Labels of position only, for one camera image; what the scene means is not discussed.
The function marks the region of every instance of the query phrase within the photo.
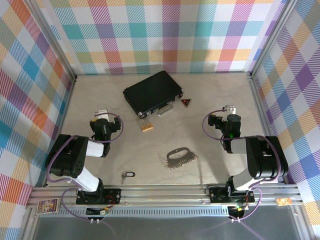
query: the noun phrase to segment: red triangle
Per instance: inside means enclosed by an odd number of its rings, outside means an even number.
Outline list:
[[[191,98],[190,99],[181,99],[181,102],[185,105],[185,107],[187,108],[191,102]]]

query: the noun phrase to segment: triangular warning sign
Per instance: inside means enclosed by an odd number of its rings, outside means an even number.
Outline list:
[[[187,108],[191,102],[191,98],[190,99],[181,99],[181,102],[185,105],[185,107]]]

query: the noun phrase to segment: small metal key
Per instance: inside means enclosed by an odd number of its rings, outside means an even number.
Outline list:
[[[133,178],[136,174],[133,171],[126,171],[125,173],[122,173],[122,181],[121,181],[121,185],[123,185],[125,183],[125,178],[126,177],[131,177]]]

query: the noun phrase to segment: black briefcase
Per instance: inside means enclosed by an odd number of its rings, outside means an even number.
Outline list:
[[[181,98],[184,90],[166,72],[160,71],[123,91],[124,98],[143,119]]]

